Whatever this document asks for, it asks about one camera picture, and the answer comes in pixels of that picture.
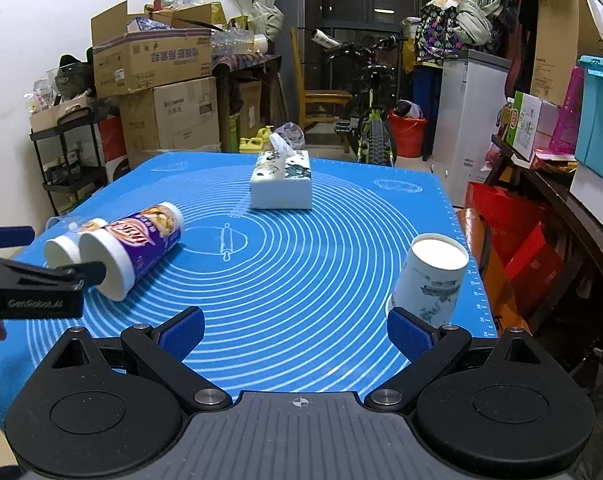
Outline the large printed cardboard box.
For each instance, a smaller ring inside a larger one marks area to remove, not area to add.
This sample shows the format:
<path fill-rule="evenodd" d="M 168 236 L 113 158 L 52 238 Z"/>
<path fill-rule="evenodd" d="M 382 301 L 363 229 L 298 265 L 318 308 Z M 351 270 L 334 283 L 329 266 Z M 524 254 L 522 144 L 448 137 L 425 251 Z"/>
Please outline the large printed cardboard box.
<path fill-rule="evenodd" d="M 207 27 L 141 30 L 122 3 L 91 20 L 96 94 L 105 99 L 208 77 L 212 72 Z"/>

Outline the purple milk tea cup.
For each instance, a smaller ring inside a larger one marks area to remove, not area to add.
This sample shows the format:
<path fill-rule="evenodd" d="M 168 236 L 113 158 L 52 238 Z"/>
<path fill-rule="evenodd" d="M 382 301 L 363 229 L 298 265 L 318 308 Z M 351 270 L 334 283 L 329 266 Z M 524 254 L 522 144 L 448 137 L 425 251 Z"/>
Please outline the purple milk tea cup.
<path fill-rule="evenodd" d="M 105 278 L 96 288 L 111 301 L 122 301 L 179 244 L 183 228 L 182 212 L 175 204 L 152 205 L 81 235 L 81 260 L 103 263 Z"/>

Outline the white blue painted paper cup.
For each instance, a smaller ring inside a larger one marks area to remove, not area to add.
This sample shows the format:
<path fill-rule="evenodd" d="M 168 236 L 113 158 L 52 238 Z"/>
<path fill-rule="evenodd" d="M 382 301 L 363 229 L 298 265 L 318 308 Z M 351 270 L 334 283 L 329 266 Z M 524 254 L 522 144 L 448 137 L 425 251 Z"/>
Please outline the white blue painted paper cup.
<path fill-rule="evenodd" d="M 402 308 L 431 326 L 449 324 L 469 260 L 467 249 L 451 237 L 417 235 L 386 301 L 386 315 Z"/>

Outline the dark wooden side table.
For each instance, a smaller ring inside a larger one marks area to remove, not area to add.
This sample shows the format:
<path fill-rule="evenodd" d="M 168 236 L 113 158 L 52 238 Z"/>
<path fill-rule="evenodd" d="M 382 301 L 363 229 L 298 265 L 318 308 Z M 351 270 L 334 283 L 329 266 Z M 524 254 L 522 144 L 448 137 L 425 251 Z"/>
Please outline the dark wooden side table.
<path fill-rule="evenodd" d="M 545 200 L 577 237 L 603 278 L 603 224 L 569 192 L 566 179 L 556 179 L 541 171 L 517 166 L 513 162 L 515 151 L 510 144 L 497 134 L 491 137 L 491 141 L 499 154 L 485 183 Z"/>

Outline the black green bicycle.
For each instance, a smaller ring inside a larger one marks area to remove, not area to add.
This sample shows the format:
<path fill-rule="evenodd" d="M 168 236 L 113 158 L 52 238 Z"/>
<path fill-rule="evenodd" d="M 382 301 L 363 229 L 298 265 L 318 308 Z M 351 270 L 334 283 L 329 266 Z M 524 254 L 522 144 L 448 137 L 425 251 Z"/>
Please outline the black green bicycle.
<path fill-rule="evenodd" d="M 388 125 L 388 114 L 394 107 L 395 70 L 379 61 L 379 53 L 399 47 L 399 38 L 388 36 L 371 47 L 338 44 L 327 49 L 327 61 L 345 58 L 355 67 L 352 97 L 336 122 L 335 133 L 347 142 L 360 164 L 394 167 L 397 144 Z"/>

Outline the yellow oil jug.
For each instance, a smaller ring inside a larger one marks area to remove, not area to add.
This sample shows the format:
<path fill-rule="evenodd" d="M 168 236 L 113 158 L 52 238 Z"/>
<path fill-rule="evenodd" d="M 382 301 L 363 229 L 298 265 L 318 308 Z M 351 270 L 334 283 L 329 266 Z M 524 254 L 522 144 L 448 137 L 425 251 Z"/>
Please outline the yellow oil jug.
<path fill-rule="evenodd" d="M 271 150 L 270 136 L 273 133 L 272 126 L 260 128 L 254 136 L 247 138 L 242 136 L 239 139 L 240 154 L 259 154 Z"/>

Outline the red gift bag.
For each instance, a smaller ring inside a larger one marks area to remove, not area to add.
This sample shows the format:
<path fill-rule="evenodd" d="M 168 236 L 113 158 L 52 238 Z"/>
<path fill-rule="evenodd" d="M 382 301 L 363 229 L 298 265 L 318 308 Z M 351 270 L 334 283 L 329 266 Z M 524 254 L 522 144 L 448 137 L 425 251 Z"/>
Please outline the red gift bag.
<path fill-rule="evenodd" d="M 458 212 L 499 332 L 527 328 L 565 269 L 557 218 L 544 204 L 472 182 Z"/>

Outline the black metal shelf rack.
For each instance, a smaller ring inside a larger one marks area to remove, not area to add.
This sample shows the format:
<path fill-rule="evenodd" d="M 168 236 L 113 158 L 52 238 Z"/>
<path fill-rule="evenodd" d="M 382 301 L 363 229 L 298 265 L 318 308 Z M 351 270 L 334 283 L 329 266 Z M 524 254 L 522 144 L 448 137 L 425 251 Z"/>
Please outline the black metal shelf rack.
<path fill-rule="evenodd" d="M 79 150 L 72 148 L 67 139 L 69 133 L 84 127 L 90 129 L 91 141 L 88 145 L 93 148 L 94 165 L 85 162 Z M 90 107 L 70 107 L 70 112 L 60 119 L 54 119 L 53 125 L 39 130 L 31 127 L 29 138 L 36 152 L 42 186 L 55 216 L 82 203 L 81 190 L 92 188 L 88 193 L 92 195 L 96 190 L 105 188 L 108 183 L 107 171 L 97 139 L 96 115 Z M 60 155 L 44 162 L 40 144 L 47 140 L 57 142 Z"/>

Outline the red plastic bucket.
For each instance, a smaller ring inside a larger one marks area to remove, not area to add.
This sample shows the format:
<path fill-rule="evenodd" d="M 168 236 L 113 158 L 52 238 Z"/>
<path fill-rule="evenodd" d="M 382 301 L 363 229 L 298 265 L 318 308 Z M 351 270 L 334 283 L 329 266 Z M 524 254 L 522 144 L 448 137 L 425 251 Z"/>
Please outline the red plastic bucket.
<path fill-rule="evenodd" d="M 390 112 L 388 122 L 395 136 L 397 154 L 405 158 L 420 157 L 422 155 L 427 120 L 423 118 L 402 117 L 394 112 Z"/>

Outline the clear glass cup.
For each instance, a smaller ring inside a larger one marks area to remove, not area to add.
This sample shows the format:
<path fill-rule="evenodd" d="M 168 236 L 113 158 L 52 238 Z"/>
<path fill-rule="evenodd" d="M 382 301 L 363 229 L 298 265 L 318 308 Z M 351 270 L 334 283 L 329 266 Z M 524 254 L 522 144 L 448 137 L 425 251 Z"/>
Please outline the clear glass cup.
<path fill-rule="evenodd" d="M 64 214 L 63 216 L 53 216 L 48 218 L 45 223 L 45 231 L 50 229 L 59 228 L 65 231 L 76 231 L 83 224 L 83 219 L 80 214 Z"/>

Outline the wooden chair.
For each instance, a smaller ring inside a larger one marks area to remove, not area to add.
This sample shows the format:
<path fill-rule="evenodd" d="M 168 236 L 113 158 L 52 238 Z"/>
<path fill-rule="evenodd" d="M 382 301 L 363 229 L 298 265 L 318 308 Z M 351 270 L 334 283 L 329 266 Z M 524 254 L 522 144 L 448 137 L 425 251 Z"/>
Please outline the wooden chair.
<path fill-rule="evenodd" d="M 346 90 L 309 90 L 306 88 L 297 30 L 297 27 L 293 27 L 290 30 L 290 42 L 292 43 L 292 58 L 294 59 L 295 66 L 298 126 L 306 130 L 308 127 L 320 122 L 338 122 L 339 118 L 336 115 L 309 113 L 309 106 L 333 105 L 344 107 L 350 101 L 352 95 Z"/>

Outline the green white product box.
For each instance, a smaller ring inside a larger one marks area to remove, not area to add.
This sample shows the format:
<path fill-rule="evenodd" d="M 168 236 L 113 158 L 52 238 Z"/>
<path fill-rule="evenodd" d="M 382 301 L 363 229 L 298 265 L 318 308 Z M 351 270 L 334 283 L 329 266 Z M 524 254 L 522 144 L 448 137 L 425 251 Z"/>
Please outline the green white product box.
<path fill-rule="evenodd" d="M 536 96 L 515 92 L 507 143 L 524 160 L 533 158 L 536 150 L 549 147 L 559 108 Z"/>

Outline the white floral tissue box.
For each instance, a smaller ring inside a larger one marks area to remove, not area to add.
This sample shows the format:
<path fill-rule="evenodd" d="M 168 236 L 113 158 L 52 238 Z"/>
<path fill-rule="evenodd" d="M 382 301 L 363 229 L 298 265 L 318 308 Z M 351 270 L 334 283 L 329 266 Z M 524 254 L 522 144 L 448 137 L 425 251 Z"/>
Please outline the white floral tissue box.
<path fill-rule="evenodd" d="M 254 210 L 311 210 L 312 172 L 307 151 L 295 150 L 278 133 L 269 136 L 249 181 Z"/>

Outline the blue silicone baking mat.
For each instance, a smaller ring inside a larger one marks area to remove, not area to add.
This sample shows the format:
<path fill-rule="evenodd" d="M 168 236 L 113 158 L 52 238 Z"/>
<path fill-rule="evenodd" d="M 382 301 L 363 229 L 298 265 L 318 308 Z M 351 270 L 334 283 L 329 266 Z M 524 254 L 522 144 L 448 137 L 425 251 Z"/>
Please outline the blue silicone baking mat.
<path fill-rule="evenodd" d="M 368 393 L 405 367 L 385 306 L 412 240 L 461 240 L 439 179 L 315 159 L 312 209 L 254 211 L 249 155 L 155 157 L 70 214 L 117 220 L 161 202 L 184 217 L 180 245 L 114 302 L 91 290 L 81 323 L 112 337 L 196 306 L 205 336 L 187 365 L 225 391 Z"/>

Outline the teal plastic storage bin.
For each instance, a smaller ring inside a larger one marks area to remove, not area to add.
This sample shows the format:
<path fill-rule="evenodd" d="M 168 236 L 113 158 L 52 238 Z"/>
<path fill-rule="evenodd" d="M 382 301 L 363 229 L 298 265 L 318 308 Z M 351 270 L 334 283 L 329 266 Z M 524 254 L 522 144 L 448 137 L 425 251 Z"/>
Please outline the teal plastic storage bin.
<path fill-rule="evenodd" d="M 603 58 L 582 55 L 585 71 L 576 159 L 603 179 Z"/>

